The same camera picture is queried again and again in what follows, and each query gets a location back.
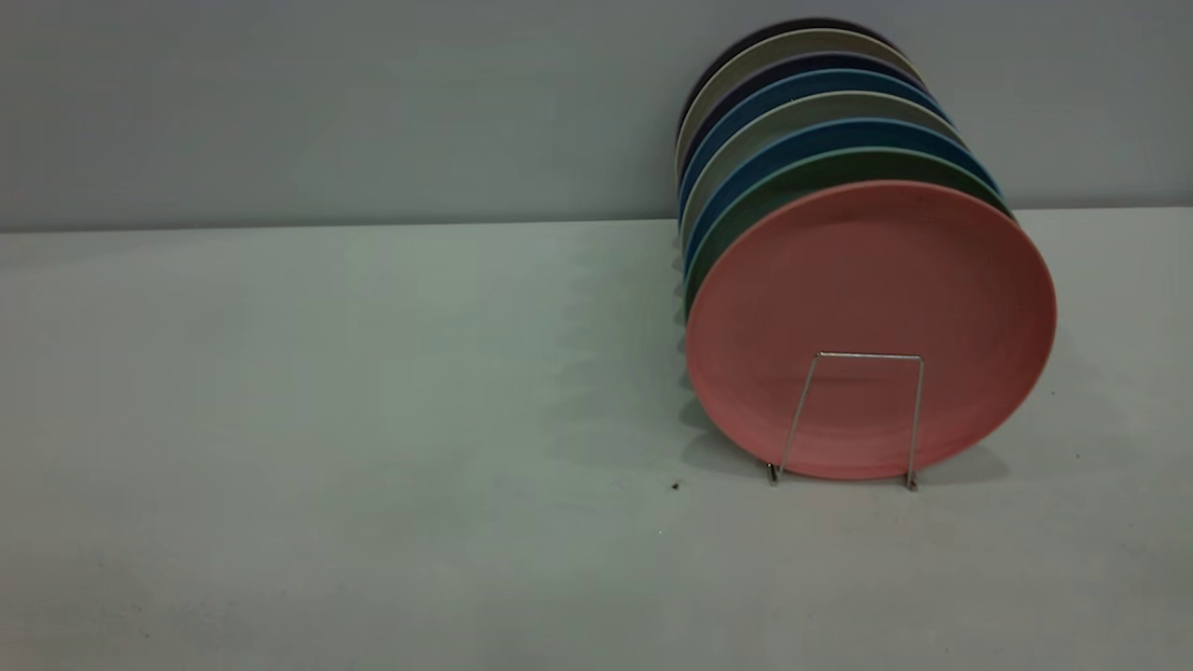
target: plate stand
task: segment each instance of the plate stand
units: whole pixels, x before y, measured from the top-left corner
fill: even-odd
[[[787,444],[783,448],[783,460],[779,466],[766,464],[767,474],[771,478],[771,486],[779,484],[783,470],[787,466],[787,457],[791,455],[791,447],[796,442],[796,429],[799,426],[799,415],[804,412],[804,401],[808,399],[808,389],[812,386],[812,376],[816,375],[816,362],[822,358],[849,358],[849,359],[885,359],[885,361],[914,361],[919,364],[919,376],[915,382],[915,410],[911,415],[911,448],[907,456],[907,488],[915,492],[920,485],[915,480],[915,441],[920,429],[920,396],[923,393],[923,357],[917,355],[864,355],[859,352],[816,352],[812,363],[808,367],[808,377],[804,378],[804,390],[799,394],[799,402],[796,405],[796,417],[791,420],[791,431],[787,432]]]

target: white table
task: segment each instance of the white table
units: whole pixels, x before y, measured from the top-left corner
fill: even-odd
[[[711,430],[672,221],[0,236],[0,667],[1188,669],[1193,209],[1021,220],[915,494]]]

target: metal wire plate stand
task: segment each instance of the metal wire plate stand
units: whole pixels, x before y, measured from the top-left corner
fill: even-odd
[[[808,367],[808,377],[804,378],[804,390],[799,394],[799,404],[796,405],[796,417],[791,420],[791,431],[787,432],[787,444],[783,448],[783,460],[779,466],[766,464],[767,474],[771,476],[771,486],[777,486],[783,478],[783,469],[787,466],[787,457],[796,442],[796,429],[799,427],[799,415],[804,412],[804,401],[808,400],[808,389],[812,386],[812,377],[816,375],[816,362],[822,358],[849,358],[849,359],[884,359],[884,361],[914,361],[919,364],[919,376],[915,382],[915,410],[911,414],[911,448],[907,456],[907,488],[915,492],[920,485],[915,479],[915,442],[920,429],[920,396],[923,393],[923,357],[919,355],[866,355],[860,352],[816,352],[812,363]]]

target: blue plate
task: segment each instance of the blue plate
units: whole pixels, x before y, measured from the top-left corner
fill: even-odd
[[[709,199],[691,232],[680,232],[684,240],[684,276],[696,256],[696,250],[709,232],[712,222],[721,216],[738,196],[772,173],[803,159],[854,147],[890,147],[923,152],[966,170],[984,181],[999,196],[1002,192],[990,173],[964,147],[914,123],[892,119],[858,118],[834,121],[793,133],[771,143],[730,174]]]
[[[684,166],[684,179],[680,181],[679,189],[680,216],[684,216],[684,204],[687,203],[687,196],[692,192],[692,186],[696,185],[697,178],[700,177],[700,171],[704,170],[704,166],[709,165],[709,161],[716,155],[717,149],[733,137],[734,134],[779,105],[834,91],[870,91],[896,96],[932,110],[937,116],[948,122],[950,125],[953,125],[948,116],[945,115],[944,110],[940,109],[940,105],[931,96],[920,88],[909,86],[885,74],[867,70],[830,69],[789,76],[743,100],[730,110],[728,115],[722,117],[709,134],[704,136],[704,140],[700,141],[700,144],[692,154],[691,161]]]
[[[679,166],[687,165],[692,159],[692,153],[700,146],[704,136],[712,130],[712,127],[717,125],[717,122],[721,121],[722,117],[728,115],[734,107],[742,104],[750,96],[758,93],[767,86],[771,86],[772,84],[783,81],[789,76],[827,69],[853,69],[885,74],[886,76],[895,78],[908,86],[914,86],[920,91],[928,93],[923,85],[911,76],[911,74],[878,59],[851,51],[821,51],[818,54],[808,54],[804,56],[796,56],[795,59],[787,59],[786,61],[779,61],[778,63],[750,74],[733,91],[725,93],[724,97],[717,100],[717,104],[712,106],[709,115],[700,121],[700,125],[697,127],[696,133],[692,135],[692,141],[686,147],[681,148],[682,159],[680,160]]]

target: green plate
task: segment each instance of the green plate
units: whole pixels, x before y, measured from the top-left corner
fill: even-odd
[[[956,189],[985,201],[1014,220],[1010,209],[973,173],[920,152],[860,147],[805,159],[754,185],[725,208],[700,241],[684,285],[684,315],[692,309],[700,283],[734,240],[780,205],[821,189],[873,179],[907,179]]]

